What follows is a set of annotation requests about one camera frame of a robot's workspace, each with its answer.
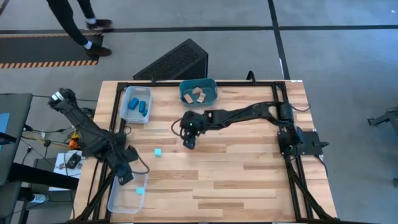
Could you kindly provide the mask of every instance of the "person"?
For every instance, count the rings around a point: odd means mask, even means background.
[[[109,19],[97,19],[91,7],[90,0],[77,0],[81,10],[86,17],[86,26],[89,30],[109,29],[112,21]],[[102,47],[89,41],[77,28],[73,20],[73,11],[68,0],[47,0],[51,11],[65,32],[79,45],[84,46],[88,55],[109,56],[112,54],[110,49]]]

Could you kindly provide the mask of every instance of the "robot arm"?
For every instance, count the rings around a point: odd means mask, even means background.
[[[134,147],[124,149],[124,133],[114,134],[98,127],[78,107],[75,93],[69,89],[59,89],[51,96],[49,105],[65,115],[71,124],[80,130],[85,143],[82,148],[83,156],[94,156],[107,163],[119,178],[121,185],[133,179],[129,162],[138,160],[139,156]]]
[[[278,111],[278,118],[273,117],[269,108],[275,106]],[[276,126],[284,127],[289,133],[289,145],[303,143],[301,129],[294,126],[292,106],[289,103],[280,102],[261,102],[248,107],[226,111],[226,110],[206,110],[203,114],[187,111],[180,122],[181,138],[183,145],[189,149],[195,148],[196,137],[205,134],[208,130],[220,130],[229,125],[248,121],[251,119],[266,119]]]

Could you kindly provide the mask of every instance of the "black pants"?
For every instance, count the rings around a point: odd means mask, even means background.
[[[77,0],[87,19],[95,18],[90,0]],[[67,34],[79,45],[88,43],[87,38],[77,28],[73,20],[73,11],[68,0],[47,0],[51,11]]]

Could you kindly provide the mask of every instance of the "black vented box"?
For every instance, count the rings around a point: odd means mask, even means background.
[[[134,80],[189,80],[207,78],[208,53],[187,39],[132,78]]]

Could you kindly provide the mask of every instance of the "light blue cube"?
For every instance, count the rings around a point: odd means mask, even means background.
[[[143,195],[145,192],[145,189],[143,187],[137,187],[136,188],[136,193],[139,195]]]
[[[160,156],[162,156],[162,150],[161,149],[155,149],[155,156],[156,157],[160,157]]]

